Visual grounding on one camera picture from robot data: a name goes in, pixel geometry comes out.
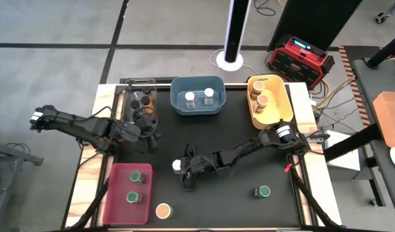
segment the red power station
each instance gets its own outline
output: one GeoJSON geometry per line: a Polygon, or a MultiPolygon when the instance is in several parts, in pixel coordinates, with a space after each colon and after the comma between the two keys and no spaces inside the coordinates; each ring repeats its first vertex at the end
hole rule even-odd
{"type": "Polygon", "coordinates": [[[329,73],[334,60],[325,51],[287,35],[276,43],[267,65],[288,81],[306,82],[313,89],[329,73]]]}

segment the digital display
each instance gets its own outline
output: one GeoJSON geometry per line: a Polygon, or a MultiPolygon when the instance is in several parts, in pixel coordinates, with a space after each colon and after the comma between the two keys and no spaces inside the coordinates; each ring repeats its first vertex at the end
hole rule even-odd
{"type": "Polygon", "coordinates": [[[306,45],[299,43],[298,41],[294,41],[295,44],[297,44],[298,46],[306,49],[306,45]]]}

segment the red tray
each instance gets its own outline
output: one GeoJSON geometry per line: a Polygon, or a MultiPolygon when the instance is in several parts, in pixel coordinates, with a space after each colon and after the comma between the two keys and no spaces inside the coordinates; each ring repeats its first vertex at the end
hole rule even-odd
{"type": "Polygon", "coordinates": [[[151,203],[153,169],[150,164],[113,164],[108,182],[106,205],[102,221],[107,225],[143,225],[148,221],[151,203]],[[146,180],[136,184],[130,180],[132,171],[141,172],[146,180]],[[140,204],[129,203],[130,191],[142,194],[140,204]]]}

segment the tower fan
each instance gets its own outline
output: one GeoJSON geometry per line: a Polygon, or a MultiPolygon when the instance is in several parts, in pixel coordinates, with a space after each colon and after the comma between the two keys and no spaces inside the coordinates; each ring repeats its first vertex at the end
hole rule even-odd
{"type": "Polygon", "coordinates": [[[218,67],[225,71],[233,72],[243,66],[243,57],[239,52],[249,15],[250,4],[251,0],[230,1],[224,50],[216,58],[218,67]]]}

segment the green-lidded cup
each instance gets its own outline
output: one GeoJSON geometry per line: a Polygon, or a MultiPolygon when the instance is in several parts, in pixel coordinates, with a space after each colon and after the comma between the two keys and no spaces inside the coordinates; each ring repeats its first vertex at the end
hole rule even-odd
{"type": "Polygon", "coordinates": [[[260,186],[255,188],[256,198],[266,198],[270,195],[270,188],[267,186],[260,186]]]}
{"type": "Polygon", "coordinates": [[[144,183],[144,179],[145,179],[144,175],[141,172],[139,172],[139,171],[133,171],[130,174],[130,180],[132,182],[137,183],[137,184],[143,184],[144,183]]]}
{"type": "Polygon", "coordinates": [[[142,194],[131,191],[127,194],[126,200],[129,203],[141,203],[142,194]]]}

